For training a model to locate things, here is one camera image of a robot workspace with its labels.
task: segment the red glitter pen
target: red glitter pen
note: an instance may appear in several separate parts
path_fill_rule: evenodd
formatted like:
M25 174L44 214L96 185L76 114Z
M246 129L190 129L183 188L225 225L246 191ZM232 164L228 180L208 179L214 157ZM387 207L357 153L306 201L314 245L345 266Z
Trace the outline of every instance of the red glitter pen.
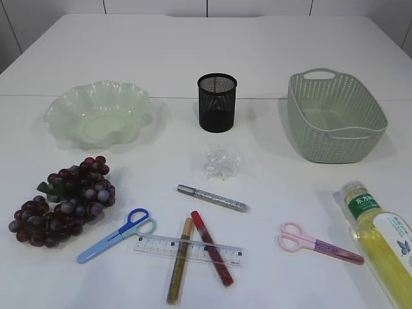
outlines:
M192 211L191 216L192 216L194 225L198 229L201 239L205 243L214 243L211 235L206 229L206 226L203 220L201 219L199 215L199 212ZM233 278L230 275L226 265L224 264L223 259L221 258L218 249L216 249L216 247L214 246L210 246L207 248L207 252L211 256L212 261L215 262L213 263L214 267L216 268L216 271L218 272L220 279L223 282L223 285L230 286L233 283Z

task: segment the light green plastic basket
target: light green plastic basket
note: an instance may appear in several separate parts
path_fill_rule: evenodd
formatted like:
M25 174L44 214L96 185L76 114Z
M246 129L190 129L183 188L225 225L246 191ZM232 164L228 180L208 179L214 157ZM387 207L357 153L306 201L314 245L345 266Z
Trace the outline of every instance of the light green plastic basket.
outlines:
M316 72L329 76L311 78ZM361 161L388 126L378 102L358 79L329 69L290 77L288 118L302 155L328 164Z

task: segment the glitter glue tube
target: glitter glue tube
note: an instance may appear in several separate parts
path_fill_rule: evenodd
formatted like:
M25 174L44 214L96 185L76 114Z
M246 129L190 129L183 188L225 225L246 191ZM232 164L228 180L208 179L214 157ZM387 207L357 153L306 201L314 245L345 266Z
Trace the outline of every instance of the glitter glue tube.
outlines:
M213 243L213 239L207 231L206 226L203 220L201 219L199 213L197 211L192 211L191 215L193 218L193 223L198 229L201 239L205 243ZM214 267L216 268L216 271L218 272L220 279L223 282L223 285L226 287L230 286L233 283L233 278L230 275L226 265L224 264L218 249L215 246L210 246L207 248L207 252L209 253L212 261L214 262Z
M186 185L178 185L178 191L180 193L184 193L184 194L193 196L194 198L198 198L203 201L208 201L210 203L220 205L220 206L232 209L234 211L247 212L249 209L248 205L241 203L240 201L235 201L229 198L224 198L220 195L216 195L216 194L206 192L203 190L191 188Z
M180 236L180 239L190 240L192 234L192 225L192 218L186 218L185 226L183 228L182 236ZM178 300L180 283L182 282L183 270L185 268L188 247L189 243L185 241L181 241L179 244L178 253L176 255L176 261L174 262L172 279L170 280L169 293L167 293L168 304L174 304Z

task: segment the black mesh pen holder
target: black mesh pen holder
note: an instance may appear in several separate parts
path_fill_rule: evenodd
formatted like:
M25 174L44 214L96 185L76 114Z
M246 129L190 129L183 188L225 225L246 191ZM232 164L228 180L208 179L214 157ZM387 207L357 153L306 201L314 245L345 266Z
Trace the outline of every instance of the black mesh pen holder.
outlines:
M199 123L204 130L220 133L233 126L237 85L234 77L223 73L200 77Z

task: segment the blue scissors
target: blue scissors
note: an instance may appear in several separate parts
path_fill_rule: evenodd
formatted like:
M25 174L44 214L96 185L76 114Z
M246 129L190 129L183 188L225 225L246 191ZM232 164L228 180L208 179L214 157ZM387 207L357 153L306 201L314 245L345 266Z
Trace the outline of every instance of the blue scissors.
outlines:
M131 217L137 212L143 212L145 215L139 220L132 222ZM151 222L152 227L147 232L140 232L139 228L145 225L146 223ZM132 235L145 235L152 234L156 229L156 221L152 219L149 215L149 212L143 208L133 209L127 216L127 223L120 227L118 230L111 233L109 236L100 240L96 245L90 247L84 251L81 255L77 257L77 262L83 264L87 261L90 261L100 253L106 251L108 248L113 247L114 245L125 240Z

